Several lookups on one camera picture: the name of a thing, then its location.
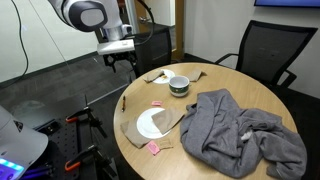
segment chair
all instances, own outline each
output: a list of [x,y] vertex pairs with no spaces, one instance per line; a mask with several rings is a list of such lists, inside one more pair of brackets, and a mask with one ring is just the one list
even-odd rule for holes
[[[149,32],[135,34],[134,42],[141,43],[147,39]],[[153,36],[144,44],[135,46],[136,63],[133,70],[138,78],[155,68],[171,63],[171,38],[169,28],[155,30]]]
[[277,85],[282,74],[287,72],[289,76],[280,86],[288,87],[297,76],[287,68],[317,30],[251,20],[242,37],[239,54],[226,54],[215,63],[238,56],[237,71],[271,86]]

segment wooden table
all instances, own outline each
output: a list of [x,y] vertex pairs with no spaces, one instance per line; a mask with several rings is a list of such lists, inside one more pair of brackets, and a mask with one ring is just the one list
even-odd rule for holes
[[[194,68],[200,68],[207,76],[198,82],[191,82],[186,97],[176,98],[169,92],[168,84],[144,82],[142,77],[136,79],[122,94],[114,114],[114,133],[117,144],[131,167],[144,179],[231,179],[189,155],[180,142],[180,123],[166,136],[174,148],[162,150],[153,156],[146,147],[133,146],[120,130],[120,124],[152,108],[154,100],[163,101],[164,109],[175,107],[184,112],[186,105],[197,101],[199,92],[226,88],[241,108],[260,108],[281,116],[284,126],[297,132],[294,121],[284,104],[269,89],[235,70],[203,63],[180,63],[162,67],[172,70],[176,75],[187,75]],[[121,112],[122,97],[126,96],[126,110]],[[266,175],[268,162],[261,160],[257,169],[243,179],[272,179]]]

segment red handle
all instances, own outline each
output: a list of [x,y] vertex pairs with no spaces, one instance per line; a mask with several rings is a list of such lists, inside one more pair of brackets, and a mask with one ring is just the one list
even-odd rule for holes
[[74,170],[75,168],[77,168],[77,167],[79,167],[80,166],[80,162],[77,162],[77,163],[74,163],[72,166],[68,166],[68,164],[69,164],[69,162],[70,161],[68,161],[68,162],[66,162],[66,164],[64,165],[64,169],[66,170],[66,171],[72,171],[72,170]]
[[74,118],[66,119],[66,122],[72,123],[72,122],[78,121],[78,119],[79,119],[78,117],[74,117]]

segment gray sweatshirt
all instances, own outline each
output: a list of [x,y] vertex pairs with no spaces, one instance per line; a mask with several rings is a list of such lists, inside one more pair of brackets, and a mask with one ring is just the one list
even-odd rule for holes
[[233,178],[253,172],[262,157],[267,174],[301,179],[307,153],[301,137],[281,117],[260,109],[241,109],[226,89],[199,93],[181,121],[181,143],[192,156]]

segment cable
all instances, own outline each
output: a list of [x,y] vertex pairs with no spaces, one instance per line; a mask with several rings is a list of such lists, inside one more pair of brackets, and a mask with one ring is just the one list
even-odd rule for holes
[[34,7],[34,5],[32,4],[32,2],[29,0],[29,2],[30,2],[30,4],[31,4],[31,6],[32,6],[32,8],[33,8],[33,10],[34,10],[34,12],[36,12],[36,14],[37,14],[37,16],[38,16],[38,18],[39,18],[39,20],[41,21],[41,23],[42,23],[42,25],[43,25],[43,27],[46,29],[46,31],[47,31],[47,33],[48,33],[48,35],[50,36],[50,38],[51,38],[51,40],[52,40],[52,42],[53,42],[53,44],[56,46],[56,48],[57,48],[57,50],[59,51],[59,54],[61,55],[61,57],[62,57],[62,59],[63,59],[63,61],[67,64],[67,66],[69,67],[69,65],[68,65],[68,63],[67,63],[67,60],[64,58],[64,56],[63,56],[63,54],[62,54],[62,52],[61,52],[61,50],[59,49],[59,47],[58,47],[58,44],[56,43],[56,41],[53,39],[53,37],[52,37],[52,35],[50,34],[50,32],[49,32],[49,30],[48,30],[48,28],[47,28],[47,26],[44,24],[44,22],[43,22],[43,20],[41,19],[41,17],[40,17],[40,15],[39,15],[39,13],[38,13],[38,11],[36,10],[36,8]]
[[137,0],[137,1],[147,10],[147,12],[148,12],[148,14],[149,14],[149,16],[151,18],[152,28],[151,28],[151,31],[150,31],[150,34],[149,34],[148,38],[145,41],[141,42],[141,43],[135,43],[134,46],[140,46],[140,45],[146,43],[147,41],[149,41],[151,39],[151,37],[153,36],[154,25],[155,25],[153,14],[152,14],[150,8],[146,5],[146,3],[144,1],[142,1],[142,0]]
[[11,85],[13,85],[13,84],[15,84],[15,83],[17,83],[18,81],[20,81],[20,80],[23,78],[23,76],[27,73],[28,68],[29,68],[28,55],[27,55],[27,53],[26,53],[26,50],[24,49],[24,45],[23,45],[23,41],[22,41],[22,37],[21,37],[21,18],[20,18],[20,14],[19,14],[18,8],[17,8],[16,4],[14,3],[14,1],[11,0],[11,2],[12,2],[12,4],[14,5],[14,8],[16,9],[16,12],[17,12],[17,15],[18,15],[18,19],[19,19],[19,38],[20,38],[20,43],[21,43],[21,46],[22,46],[22,50],[23,50],[24,56],[26,57],[27,65],[26,65],[26,69],[24,70],[24,72],[22,73],[22,75],[21,75],[18,79],[16,79],[16,80],[13,81],[12,83],[10,83],[9,85],[2,87],[3,89],[4,89],[4,88],[7,88],[7,87],[9,87],[9,86],[11,86]]

